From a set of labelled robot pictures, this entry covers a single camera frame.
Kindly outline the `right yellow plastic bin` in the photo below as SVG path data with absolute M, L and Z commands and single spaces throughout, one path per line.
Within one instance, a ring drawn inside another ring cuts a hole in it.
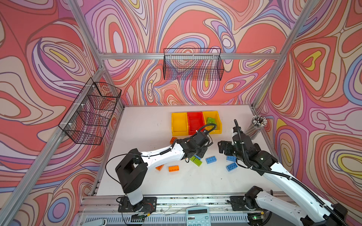
M 222 134 L 222 122 L 217 111 L 203 111 L 204 124 L 214 123 L 216 128 L 210 134 Z

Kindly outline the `green lego brick pair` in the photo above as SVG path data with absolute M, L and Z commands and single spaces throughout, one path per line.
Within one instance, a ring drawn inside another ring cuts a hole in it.
M 190 161 L 193 162 L 198 167 L 200 167 L 202 165 L 202 161 L 199 158 L 197 158 L 196 156 L 191 157 Z

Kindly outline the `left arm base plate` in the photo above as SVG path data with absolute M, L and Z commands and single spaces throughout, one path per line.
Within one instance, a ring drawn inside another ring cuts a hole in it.
M 144 197 L 138 204 L 131 204 L 127 196 L 120 196 L 116 198 L 118 203 L 118 212 L 121 213 L 133 213 L 144 212 L 153 213 L 156 211 L 157 198 L 156 197 Z

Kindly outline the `orange lego brick upside down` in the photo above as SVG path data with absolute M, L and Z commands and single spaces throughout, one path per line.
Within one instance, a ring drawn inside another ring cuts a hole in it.
M 170 140 L 170 144 L 173 144 L 177 140 L 177 137 L 172 137 Z

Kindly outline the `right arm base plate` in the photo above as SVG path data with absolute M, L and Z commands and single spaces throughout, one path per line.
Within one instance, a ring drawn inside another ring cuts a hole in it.
M 256 209 L 254 199 L 248 196 L 231 196 L 229 203 L 233 211 L 253 211 Z

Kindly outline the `left yellow plastic bin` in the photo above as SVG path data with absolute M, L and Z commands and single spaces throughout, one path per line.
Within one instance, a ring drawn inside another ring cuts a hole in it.
M 187 136 L 189 134 L 187 113 L 172 113 L 171 123 L 172 135 L 174 137 Z

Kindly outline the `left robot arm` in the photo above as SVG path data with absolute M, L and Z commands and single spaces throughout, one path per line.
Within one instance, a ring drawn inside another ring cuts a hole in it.
M 120 154 L 124 158 L 116 166 L 118 182 L 123 193 L 132 206 L 144 203 L 144 196 L 140 187 L 149 168 L 155 168 L 166 163 L 190 159 L 194 155 L 204 157 L 208 147 L 213 144 L 209 134 L 217 128 L 215 123 L 209 123 L 196 133 L 183 139 L 176 139 L 171 145 L 150 152 L 139 152 L 132 149 L 128 153 Z

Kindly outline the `yellow plastic bin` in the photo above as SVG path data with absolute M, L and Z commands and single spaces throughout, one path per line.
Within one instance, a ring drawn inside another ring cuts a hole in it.
M 189 134 L 187 113 L 172 113 L 171 123 L 172 135 L 174 137 L 187 136 Z
M 222 134 L 222 122 L 217 111 L 203 111 L 204 124 L 214 123 L 216 128 L 210 134 Z

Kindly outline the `orange lego brick front left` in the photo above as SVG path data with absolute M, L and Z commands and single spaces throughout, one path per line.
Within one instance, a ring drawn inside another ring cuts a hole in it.
M 161 171 L 163 167 L 164 167 L 164 165 L 160 165 L 160 166 L 156 167 L 156 170 Z

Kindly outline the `red plastic bin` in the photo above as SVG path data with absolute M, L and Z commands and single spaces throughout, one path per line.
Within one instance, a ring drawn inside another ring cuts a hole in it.
M 187 112 L 189 135 L 193 135 L 205 125 L 202 112 Z

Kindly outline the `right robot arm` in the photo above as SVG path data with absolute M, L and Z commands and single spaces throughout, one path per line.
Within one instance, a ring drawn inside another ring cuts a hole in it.
M 219 152 L 234 156 L 243 167 L 255 171 L 274 183 L 296 204 L 281 200 L 260 187 L 252 187 L 244 196 L 245 206 L 268 210 L 298 226 L 346 226 L 348 210 L 340 203 L 332 204 L 294 177 L 269 152 L 253 143 L 236 124 L 231 141 L 218 142 Z

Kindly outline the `light blue calculator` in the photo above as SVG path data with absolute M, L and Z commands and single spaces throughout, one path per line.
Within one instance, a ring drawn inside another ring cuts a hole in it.
M 211 226 L 210 210 L 206 206 L 195 206 L 186 209 L 187 226 Z

